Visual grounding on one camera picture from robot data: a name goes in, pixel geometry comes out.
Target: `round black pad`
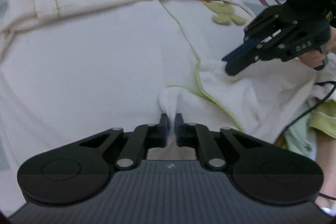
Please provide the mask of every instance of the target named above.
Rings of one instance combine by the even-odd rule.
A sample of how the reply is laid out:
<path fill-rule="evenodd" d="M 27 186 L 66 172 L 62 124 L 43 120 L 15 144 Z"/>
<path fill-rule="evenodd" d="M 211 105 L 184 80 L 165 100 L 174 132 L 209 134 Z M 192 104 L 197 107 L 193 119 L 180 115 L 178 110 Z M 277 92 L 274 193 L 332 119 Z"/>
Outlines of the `round black pad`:
<path fill-rule="evenodd" d="M 98 193 L 108 182 L 106 162 L 87 147 L 69 146 L 36 155 L 21 165 L 18 184 L 33 202 L 60 206 Z"/>
<path fill-rule="evenodd" d="M 316 198 L 323 184 L 317 163 L 279 147 L 246 150 L 233 168 L 233 178 L 252 198 L 277 205 Z"/>

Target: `yellow-green cloth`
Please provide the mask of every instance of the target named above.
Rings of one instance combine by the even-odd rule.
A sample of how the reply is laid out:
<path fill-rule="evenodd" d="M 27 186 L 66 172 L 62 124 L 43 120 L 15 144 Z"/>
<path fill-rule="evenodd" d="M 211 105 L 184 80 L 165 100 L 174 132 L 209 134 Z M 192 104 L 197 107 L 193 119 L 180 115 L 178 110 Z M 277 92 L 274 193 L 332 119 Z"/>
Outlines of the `yellow-green cloth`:
<path fill-rule="evenodd" d="M 218 0 L 202 0 L 202 3 L 216 15 L 211 17 L 212 21 L 217 24 L 229 25 L 233 21 L 237 25 L 246 24 L 246 19 L 235 14 L 233 5 L 229 2 Z"/>
<path fill-rule="evenodd" d="M 336 138 L 336 102 L 329 100 L 320 105 L 311 116 L 308 126 Z"/>

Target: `white towel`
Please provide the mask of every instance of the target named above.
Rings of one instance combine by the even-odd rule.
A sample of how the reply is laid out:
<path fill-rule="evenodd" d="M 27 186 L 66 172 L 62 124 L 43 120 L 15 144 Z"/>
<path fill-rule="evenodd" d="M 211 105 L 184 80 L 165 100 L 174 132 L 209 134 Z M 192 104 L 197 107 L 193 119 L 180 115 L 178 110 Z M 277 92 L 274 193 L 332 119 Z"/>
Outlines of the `white towel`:
<path fill-rule="evenodd" d="M 0 10 L 1 4 L 5 3 L 7 5 L 7 2 L 8 0 L 0 0 Z M 9 168 L 2 170 L 1 167 L 3 166 L 0 166 L 0 210 L 6 217 L 9 217 L 22 207 L 26 203 L 26 200 L 24 199 L 21 189 L 17 184 L 16 174 L 13 174 Z"/>
<path fill-rule="evenodd" d="M 329 62 L 323 70 L 317 72 L 316 82 L 336 81 L 336 55 L 332 52 L 327 55 Z M 322 99 L 332 89 L 332 85 L 314 86 L 311 93 L 312 96 Z M 330 99 L 336 101 L 336 92 L 334 92 Z"/>
<path fill-rule="evenodd" d="M 222 113 L 226 112 L 236 122 L 239 130 L 273 143 L 291 121 L 295 111 L 309 97 L 316 71 L 298 60 L 285 63 L 272 60 L 259 61 L 237 76 L 230 77 L 225 74 L 225 63 L 220 59 L 239 46 L 243 38 L 242 28 L 217 25 L 210 17 L 202 18 L 201 22 L 197 15 L 200 7 L 196 9 L 196 6 L 185 5 L 182 9 L 178 3 L 181 0 L 163 2 L 171 15 L 180 22 L 198 57 L 195 72 L 199 89 L 194 91 L 201 91 L 204 96 L 216 102 Z M 171 96 L 170 94 L 169 99 L 161 98 L 160 106 L 162 109 L 169 109 L 173 117 L 181 109 L 174 103 L 176 99 L 172 100 Z M 197 100 L 195 97 L 190 97 L 189 100 L 190 104 L 197 107 L 189 110 L 184 108 L 182 114 L 193 117 L 196 122 L 207 116 L 206 125 L 210 128 L 226 123 L 219 123 L 215 116 L 209 117 L 209 105 L 204 100 Z M 194 113 L 194 108 L 199 109 L 198 114 Z"/>
<path fill-rule="evenodd" d="M 212 12 L 200 1 L 182 2 L 190 2 L 191 12 L 201 9 L 200 21 L 211 20 Z M 0 126 L 13 172 L 33 155 L 108 128 L 130 131 L 158 122 L 158 95 L 167 86 L 198 88 L 196 57 L 165 4 L 57 3 L 9 0 L 2 35 L 7 42 L 14 39 L 0 67 Z M 104 11 L 88 13 L 98 8 Z M 60 17 L 77 16 L 50 24 L 58 10 Z M 206 52 L 204 40 L 192 37 L 194 47 Z"/>
<path fill-rule="evenodd" d="M 192 94 L 184 88 L 171 87 L 163 90 L 159 96 L 162 112 L 173 121 L 176 113 L 182 113 L 184 122 L 196 122 L 206 125 L 211 131 L 221 127 L 238 129 L 235 122 L 217 104 Z"/>

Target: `human hand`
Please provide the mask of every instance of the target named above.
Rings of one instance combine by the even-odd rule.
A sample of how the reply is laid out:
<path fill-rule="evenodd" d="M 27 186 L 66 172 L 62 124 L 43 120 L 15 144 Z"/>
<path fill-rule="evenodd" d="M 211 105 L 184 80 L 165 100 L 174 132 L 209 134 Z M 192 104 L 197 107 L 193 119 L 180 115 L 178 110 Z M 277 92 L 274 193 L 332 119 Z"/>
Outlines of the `human hand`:
<path fill-rule="evenodd" d="M 336 29 L 330 26 L 330 39 L 326 44 L 326 50 L 336 52 Z M 299 56 L 299 60 L 310 68 L 316 68 L 322 65 L 325 55 L 318 50 L 312 50 Z"/>

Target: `black cable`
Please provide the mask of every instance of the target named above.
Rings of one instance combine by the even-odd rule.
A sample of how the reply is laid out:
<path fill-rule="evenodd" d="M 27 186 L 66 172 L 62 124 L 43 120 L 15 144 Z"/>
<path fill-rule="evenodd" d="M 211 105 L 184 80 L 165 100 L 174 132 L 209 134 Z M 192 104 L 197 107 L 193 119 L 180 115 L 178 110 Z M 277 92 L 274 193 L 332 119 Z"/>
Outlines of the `black cable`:
<path fill-rule="evenodd" d="M 331 200 L 336 200 L 336 198 L 334 198 L 332 196 L 329 196 L 329 195 L 322 194 L 322 193 L 319 193 L 319 196 L 321 196 L 323 198 L 331 199 Z"/>
<path fill-rule="evenodd" d="M 295 124 L 298 120 L 300 120 L 302 117 L 304 117 L 305 115 L 307 115 L 308 113 L 312 112 L 313 110 L 317 109 L 320 105 L 322 105 L 326 100 L 328 100 L 328 98 L 333 94 L 333 92 L 336 90 L 336 81 L 326 81 L 326 82 L 321 82 L 321 83 L 315 83 L 315 85 L 326 85 L 326 84 L 332 84 L 334 85 L 333 88 L 331 89 L 331 91 L 322 99 L 320 100 L 316 105 L 312 106 L 311 108 L 309 108 L 308 110 L 306 110 L 305 112 L 303 112 L 300 116 L 298 116 L 296 119 L 294 119 L 292 122 L 290 122 L 283 131 L 281 131 L 280 136 L 286 131 L 288 130 L 293 124 Z M 336 198 L 332 197 L 332 196 L 328 196 L 322 193 L 319 193 L 319 196 L 323 197 L 323 198 L 327 198 L 330 200 L 335 200 Z"/>

